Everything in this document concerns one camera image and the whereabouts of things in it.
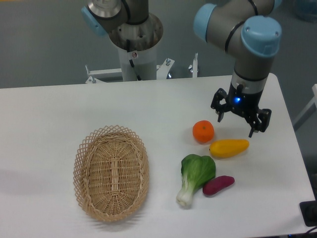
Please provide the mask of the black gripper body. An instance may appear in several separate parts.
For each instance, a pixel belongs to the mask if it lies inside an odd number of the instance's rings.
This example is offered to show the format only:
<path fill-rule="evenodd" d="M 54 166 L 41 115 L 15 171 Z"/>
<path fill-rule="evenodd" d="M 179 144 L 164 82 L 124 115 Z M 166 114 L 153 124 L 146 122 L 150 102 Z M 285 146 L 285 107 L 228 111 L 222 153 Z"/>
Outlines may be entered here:
<path fill-rule="evenodd" d="M 230 83 L 228 96 L 225 99 L 225 111 L 233 112 L 241 117 L 258 117 L 264 115 L 264 110 L 259 108 L 259 102 L 263 93 L 263 90 L 257 93 L 244 93 L 243 86 L 234 86 Z"/>

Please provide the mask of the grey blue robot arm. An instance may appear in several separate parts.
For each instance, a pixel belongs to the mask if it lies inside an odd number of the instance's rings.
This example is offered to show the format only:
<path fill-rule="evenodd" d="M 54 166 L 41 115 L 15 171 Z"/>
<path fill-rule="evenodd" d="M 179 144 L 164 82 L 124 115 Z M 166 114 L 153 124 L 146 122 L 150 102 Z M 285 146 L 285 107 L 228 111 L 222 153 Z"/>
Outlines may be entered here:
<path fill-rule="evenodd" d="M 195 34 L 236 60 L 228 91 L 215 93 L 211 108 L 222 120 L 232 112 L 246 120 L 251 133 L 266 131 L 270 109 L 259 101 L 282 29 L 269 17 L 278 0 L 231 0 L 223 6 L 203 5 L 195 15 Z M 156 48 L 163 36 L 161 21 L 149 12 L 146 0 L 90 0 L 81 10 L 97 35 L 108 35 L 117 47 L 124 81 L 156 80 L 166 65 L 157 67 Z"/>

